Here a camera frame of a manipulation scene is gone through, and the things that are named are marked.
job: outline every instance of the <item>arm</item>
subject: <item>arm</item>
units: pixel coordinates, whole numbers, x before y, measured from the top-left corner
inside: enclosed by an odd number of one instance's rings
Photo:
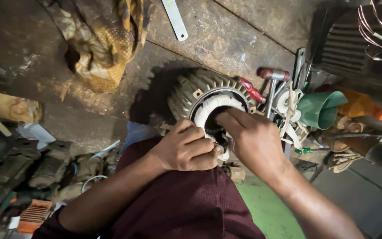
[[[308,239],[363,239],[352,219],[313,188],[284,156],[278,127],[230,108],[216,117],[234,138],[234,153],[294,213]]]
[[[150,152],[69,203],[59,215],[69,231],[90,233],[106,226],[142,188],[170,170],[208,170],[217,165],[219,148],[191,121],[178,122]]]

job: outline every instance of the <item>person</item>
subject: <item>person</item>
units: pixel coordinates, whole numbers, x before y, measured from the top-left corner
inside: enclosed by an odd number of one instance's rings
[[[260,117],[230,108],[216,121],[233,137],[235,155],[279,195],[306,238],[364,238],[285,158],[277,126]],[[117,172],[55,211],[33,238],[265,238],[217,167],[220,149],[201,128],[182,120],[165,137],[152,138],[145,127],[128,124],[131,136]],[[137,142],[133,132],[148,139]]]

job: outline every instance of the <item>hand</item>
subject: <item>hand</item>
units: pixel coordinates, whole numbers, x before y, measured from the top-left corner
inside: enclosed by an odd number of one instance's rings
[[[284,156],[278,127],[266,117],[230,108],[216,121],[234,139],[234,154],[262,181],[275,180],[291,165]]]
[[[220,147],[204,137],[204,130],[190,120],[182,120],[149,154],[155,156],[165,171],[208,170],[217,166]]]

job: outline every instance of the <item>orange cap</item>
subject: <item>orange cap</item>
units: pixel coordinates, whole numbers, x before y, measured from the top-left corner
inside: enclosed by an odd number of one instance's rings
[[[375,111],[373,112],[372,116],[374,118],[382,120],[382,109],[376,108]]]

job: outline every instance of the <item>green floor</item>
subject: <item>green floor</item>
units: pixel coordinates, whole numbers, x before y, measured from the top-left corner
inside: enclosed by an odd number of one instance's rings
[[[236,184],[254,223],[267,239],[304,239],[293,214],[272,190],[257,177]]]

